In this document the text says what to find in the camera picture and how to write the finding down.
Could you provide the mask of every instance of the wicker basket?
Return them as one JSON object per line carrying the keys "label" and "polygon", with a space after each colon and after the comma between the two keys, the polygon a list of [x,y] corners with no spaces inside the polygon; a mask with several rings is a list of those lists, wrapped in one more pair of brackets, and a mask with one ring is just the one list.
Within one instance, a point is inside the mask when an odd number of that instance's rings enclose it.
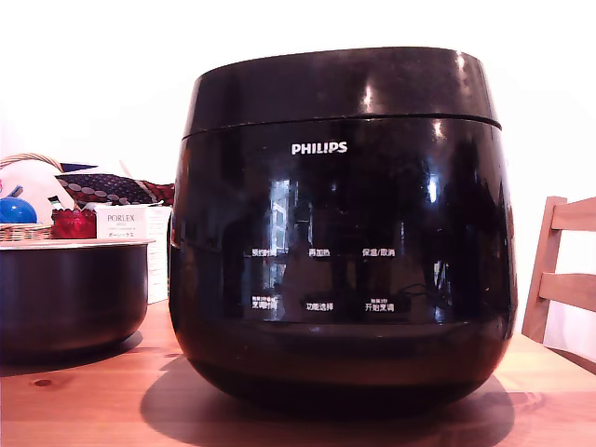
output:
{"label": "wicker basket", "polygon": [[[0,169],[22,160],[38,160],[56,167],[62,172],[62,166],[49,156],[39,154],[17,154],[0,160]],[[0,223],[0,242],[16,242],[18,240],[50,239],[52,225],[40,223]]]}
{"label": "wicker basket", "polygon": [[42,223],[0,223],[0,242],[49,239],[51,227]]}

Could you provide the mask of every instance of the white container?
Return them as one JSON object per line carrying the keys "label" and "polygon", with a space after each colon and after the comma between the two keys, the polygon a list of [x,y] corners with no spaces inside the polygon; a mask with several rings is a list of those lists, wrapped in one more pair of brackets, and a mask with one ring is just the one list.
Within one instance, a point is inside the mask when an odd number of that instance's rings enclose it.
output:
{"label": "white container", "polygon": [[149,304],[168,298],[168,220],[170,207],[96,205],[97,238],[152,239],[147,247]]}

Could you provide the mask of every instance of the wooden table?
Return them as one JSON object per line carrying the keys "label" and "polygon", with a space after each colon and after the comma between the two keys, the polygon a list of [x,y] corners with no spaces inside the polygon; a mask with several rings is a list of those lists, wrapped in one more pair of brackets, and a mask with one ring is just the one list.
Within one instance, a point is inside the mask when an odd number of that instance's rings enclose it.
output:
{"label": "wooden table", "polygon": [[227,397],[181,356],[166,302],[110,354],[58,371],[5,368],[2,445],[596,445],[596,376],[520,334],[470,397],[390,421],[300,420]]}

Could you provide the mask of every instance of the chair backrest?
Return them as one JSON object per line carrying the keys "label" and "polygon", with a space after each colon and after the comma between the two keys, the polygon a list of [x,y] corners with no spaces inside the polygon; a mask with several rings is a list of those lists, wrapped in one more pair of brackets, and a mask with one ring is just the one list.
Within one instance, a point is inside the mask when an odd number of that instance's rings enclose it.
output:
{"label": "chair backrest", "polygon": [[562,230],[596,231],[596,197],[567,203],[548,197],[521,333],[543,343],[549,302],[596,312],[596,275],[555,274]]}

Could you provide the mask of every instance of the red candle holder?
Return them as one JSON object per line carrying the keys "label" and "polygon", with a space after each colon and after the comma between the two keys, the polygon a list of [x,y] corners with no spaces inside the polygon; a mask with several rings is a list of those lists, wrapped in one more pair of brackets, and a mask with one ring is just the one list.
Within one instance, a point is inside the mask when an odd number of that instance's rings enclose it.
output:
{"label": "red candle holder", "polygon": [[94,239],[97,237],[97,216],[91,210],[52,211],[52,239]]}

